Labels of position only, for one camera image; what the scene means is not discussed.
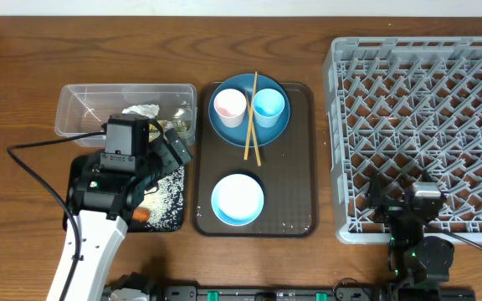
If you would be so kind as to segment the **white paper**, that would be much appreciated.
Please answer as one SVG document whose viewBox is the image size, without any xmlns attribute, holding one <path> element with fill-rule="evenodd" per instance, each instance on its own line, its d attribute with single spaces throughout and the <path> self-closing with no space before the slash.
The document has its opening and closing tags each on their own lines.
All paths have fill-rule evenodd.
<svg viewBox="0 0 482 301">
<path fill-rule="evenodd" d="M 143 115 L 147 118 L 156 118 L 159 114 L 159 105 L 132 105 L 126 109 L 122 110 L 123 114 L 138 114 Z"/>
</svg>

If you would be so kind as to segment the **light blue rice bowl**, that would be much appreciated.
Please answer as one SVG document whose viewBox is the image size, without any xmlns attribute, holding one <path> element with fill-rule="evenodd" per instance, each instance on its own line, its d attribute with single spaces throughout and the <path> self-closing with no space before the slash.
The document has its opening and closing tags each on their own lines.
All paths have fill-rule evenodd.
<svg viewBox="0 0 482 301">
<path fill-rule="evenodd" d="M 254 222 L 264 208 L 264 189 L 252 176 L 225 176 L 213 188 L 211 207 L 224 224 L 241 227 Z"/>
</svg>

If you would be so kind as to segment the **white rice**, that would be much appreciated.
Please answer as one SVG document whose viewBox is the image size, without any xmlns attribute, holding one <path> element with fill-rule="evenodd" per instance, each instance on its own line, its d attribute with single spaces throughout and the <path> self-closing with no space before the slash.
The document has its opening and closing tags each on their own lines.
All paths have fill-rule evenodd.
<svg viewBox="0 0 482 301">
<path fill-rule="evenodd" d="M 136 222 L 139 232 L 175 232 L 182 223 L 185 209 L 186 168 L 180 167 L 159 180 L 158 188 L 145 192 L 139 205 L 151 212 L 147 222 Z"/>
</svg>

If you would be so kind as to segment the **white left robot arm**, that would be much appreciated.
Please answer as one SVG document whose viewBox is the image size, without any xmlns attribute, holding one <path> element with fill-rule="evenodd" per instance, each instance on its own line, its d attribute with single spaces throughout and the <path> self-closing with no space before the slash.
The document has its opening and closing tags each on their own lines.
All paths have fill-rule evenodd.
<svg viewBox="0 0 482 301">
<path fill-rule="evenodd" d="M 67 196 L 73 216 L 50 300 L 162 299 L 162 289 L 144 274 L 105 283 L 128 232 L 174 232 L 183 222 L 184 166 L 192 155 L 174 129 L 153 140 L 149 150 L 162 173 L 135 186 L 126 185 L 121 171 L 100 170 L 101 151 L 73 160 Z"/>
</svg>

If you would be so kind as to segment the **orange carrot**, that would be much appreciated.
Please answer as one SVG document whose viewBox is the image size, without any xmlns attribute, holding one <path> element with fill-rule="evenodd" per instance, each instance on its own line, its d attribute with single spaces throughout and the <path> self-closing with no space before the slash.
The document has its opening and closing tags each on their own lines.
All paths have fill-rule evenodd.
<svg viewBox="0 0 482 301">
<path fill-rule="evenodd" d="M 147 222 L 150 218 L 151 212 L 146 208 L 138 207 L 133 212 L 132 219 L 138 222 Z"/>
</svg>

